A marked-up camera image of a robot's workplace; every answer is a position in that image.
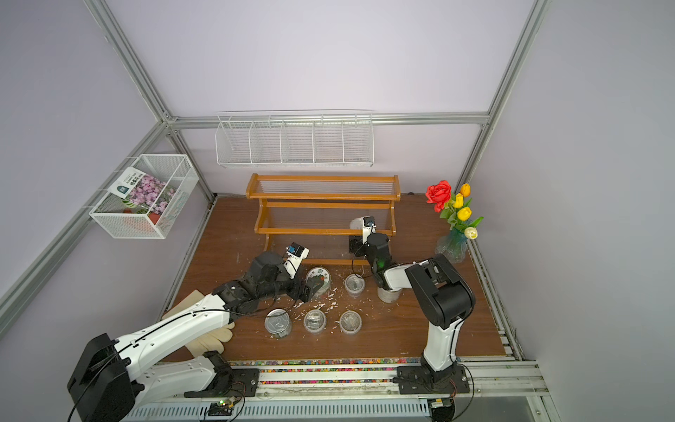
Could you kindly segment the strawberry lid seed jar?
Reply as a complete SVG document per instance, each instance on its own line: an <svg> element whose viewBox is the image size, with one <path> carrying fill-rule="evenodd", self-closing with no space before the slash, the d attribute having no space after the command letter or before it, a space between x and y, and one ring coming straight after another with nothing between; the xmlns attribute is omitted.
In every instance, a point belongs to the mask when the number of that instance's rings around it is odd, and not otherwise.
<svg viewBox="0 0 675 422"><path fill-rule="evenodd" d="M318 290L318 292L315 294L313 298L318 298L324 294L326 294L330 287L332 286L332 277L330 276L330 272L325 268L325 267L314 267L309 270L307 273L305 280L307 280L309 277L320 275L324 277L324 285L323 287Z"/></svg>

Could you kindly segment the small clear jar purple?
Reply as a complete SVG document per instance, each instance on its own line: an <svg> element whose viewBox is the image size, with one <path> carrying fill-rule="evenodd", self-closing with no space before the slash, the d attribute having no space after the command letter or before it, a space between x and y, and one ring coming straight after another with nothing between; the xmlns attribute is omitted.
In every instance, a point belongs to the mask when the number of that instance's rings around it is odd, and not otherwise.
<svg viewBox="0 0 675 422"><path fill-rule="evenodd" d="M321 309L312 309L305 315L303 325L307 332L320 334L327 325L327 317Z"/></svg>

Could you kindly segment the clear jar purple label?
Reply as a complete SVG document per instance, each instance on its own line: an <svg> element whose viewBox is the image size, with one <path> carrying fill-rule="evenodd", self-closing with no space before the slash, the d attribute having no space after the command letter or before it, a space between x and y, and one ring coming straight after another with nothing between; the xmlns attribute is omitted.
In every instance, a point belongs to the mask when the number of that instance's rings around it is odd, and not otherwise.
<svg viewBox="0 0 675 422"><path fill-rule="evenodd" d="M346 292L350 297L359 297L365 289L365 280L358 274L349 274L344 282Z"/></svg>

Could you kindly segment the clear jar silver lid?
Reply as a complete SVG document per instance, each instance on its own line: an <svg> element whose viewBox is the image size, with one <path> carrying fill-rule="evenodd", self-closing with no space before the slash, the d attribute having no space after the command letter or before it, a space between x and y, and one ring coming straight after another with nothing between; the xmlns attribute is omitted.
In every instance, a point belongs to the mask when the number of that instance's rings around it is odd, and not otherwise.
<svg viewBox="0 0 675 422"><path fill-rule="evenodd" d="M288 337L292 332L292 321L285 309L273 309L265 317L265 329L276 339Z"/></svg>

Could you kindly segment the small clear jar red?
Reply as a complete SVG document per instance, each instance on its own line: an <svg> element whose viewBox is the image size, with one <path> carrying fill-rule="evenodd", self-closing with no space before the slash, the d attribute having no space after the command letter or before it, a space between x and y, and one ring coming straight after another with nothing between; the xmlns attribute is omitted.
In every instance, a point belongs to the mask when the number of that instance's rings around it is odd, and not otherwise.
<svg viewBox="0 0 675 422"><path fill-rule="evenodd" d="M339 327L344 334L356 334L362 328L362 318L356 311L345 311L339 318Z"/></svg>

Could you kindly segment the wooden two-tier shelf rack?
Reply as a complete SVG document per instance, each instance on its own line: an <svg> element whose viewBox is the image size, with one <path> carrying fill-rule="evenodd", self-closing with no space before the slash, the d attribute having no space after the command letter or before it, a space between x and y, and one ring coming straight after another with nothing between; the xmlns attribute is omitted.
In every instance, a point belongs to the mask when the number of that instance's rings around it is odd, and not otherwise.
<svg viewBox="0 0 675 422"><path fill-rule="evenodd" d="M374 216L376 232L397 233L399 177L298 176L253 174L246 197L259 202L254 232L264 250L297 242L310 249L311 265L349 264L348 238L357 236L350 221Z"/></svg>

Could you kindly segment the watermelon print jar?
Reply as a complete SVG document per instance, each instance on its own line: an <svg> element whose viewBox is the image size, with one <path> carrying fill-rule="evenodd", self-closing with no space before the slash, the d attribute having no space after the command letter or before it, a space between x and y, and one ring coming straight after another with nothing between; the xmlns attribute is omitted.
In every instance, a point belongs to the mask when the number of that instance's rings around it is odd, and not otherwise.
<svg viewBox="0 0 675 422"><path fill-rule="evenodd" d="M357 236L362 237L363 233L363 219L361 217L355 218L350 221L349 224L350 230L356 230L357 231Z"/></svg>

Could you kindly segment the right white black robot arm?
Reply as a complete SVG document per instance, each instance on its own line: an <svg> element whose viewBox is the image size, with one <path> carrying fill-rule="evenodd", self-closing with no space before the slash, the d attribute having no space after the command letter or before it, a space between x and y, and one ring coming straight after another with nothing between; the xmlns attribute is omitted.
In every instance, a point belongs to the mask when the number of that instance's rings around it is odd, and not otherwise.
<svg viewBox="0 0 675 422"><path fill-rule="evenodd" d="M390 239L374 232L349 237L349 252L369 263L378 288L390 293L413 291L428 320L420 364L397 368L393 382L402 395L467 393L470 376L456 358L460 330L472 314L476 297L448 259L440 254L412 264L397 264Z"/></svg>

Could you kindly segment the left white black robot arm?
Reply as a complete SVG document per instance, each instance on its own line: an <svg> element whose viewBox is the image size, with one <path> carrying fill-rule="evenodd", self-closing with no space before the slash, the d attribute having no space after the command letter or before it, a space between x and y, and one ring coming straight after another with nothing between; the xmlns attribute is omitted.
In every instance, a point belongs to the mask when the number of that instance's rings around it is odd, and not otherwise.
<svg viewBox="0 0 675 422"><path fill-rule="evenodd" d="M134 409L165 398L244 398L255 391L252 382L244 382L248 374L232 369L218 350L184 362L161 361L203 335L255 316L263 300L287 295L310 301L324 279L299 276L305 255L296 246L286 257L266 251L243 276L174 316L117 339L106 333L91 339L67 383L74 403L70 413L82 421L121 421ZM236 383L243 383L242 389L235 389Z"/></svg>

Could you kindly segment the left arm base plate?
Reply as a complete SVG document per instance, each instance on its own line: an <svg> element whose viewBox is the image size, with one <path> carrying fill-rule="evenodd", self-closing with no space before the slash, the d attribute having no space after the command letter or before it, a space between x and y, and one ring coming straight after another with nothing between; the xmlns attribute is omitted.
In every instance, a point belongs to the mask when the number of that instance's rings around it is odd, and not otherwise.
<svg viewBox="0 0 675 422"><path fill-rule="evenodd" d="M254 397L258 389L259 376L258 369L227 369L218 373L204 390L188 391L183 397Z"/></svg>

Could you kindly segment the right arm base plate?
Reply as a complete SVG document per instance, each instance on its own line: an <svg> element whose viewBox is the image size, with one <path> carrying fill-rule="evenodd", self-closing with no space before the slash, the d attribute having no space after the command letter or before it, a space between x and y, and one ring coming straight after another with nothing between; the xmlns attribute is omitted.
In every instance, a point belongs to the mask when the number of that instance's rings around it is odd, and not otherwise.
<svg viewBox="0 0 675 422"><path fill-rule="evenodd" d="M433 371L426 365L397 368L392 382L402 395L456 395L470 392L470 381L462 365L455 364L442 371Z"/></svg>

